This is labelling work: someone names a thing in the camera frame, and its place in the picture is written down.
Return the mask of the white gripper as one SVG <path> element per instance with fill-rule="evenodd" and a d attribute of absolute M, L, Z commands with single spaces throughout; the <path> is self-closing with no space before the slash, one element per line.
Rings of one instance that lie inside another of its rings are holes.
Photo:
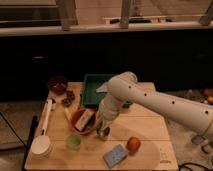
<path fill-rule="evenodd" d="M 110 132 L 110 122 L 114 121 L 118 116 L 124 102 L 110 93 L 101 100 L 98 108 L 98 122 L 96 125 L 96 131 L 101 130 L 104 133 Z"/>

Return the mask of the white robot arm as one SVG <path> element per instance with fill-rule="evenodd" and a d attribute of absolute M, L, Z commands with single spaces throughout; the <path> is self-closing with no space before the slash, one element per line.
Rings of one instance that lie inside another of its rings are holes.
<path fill-rule="evenodd" d="M 213 141 L 213 106 L 143 88 L 134 73 L 124 72 L 107 82 L 107 94 L 99 104 L 100 116 L 114 121 L 126 101 L 142 105 Z"/>

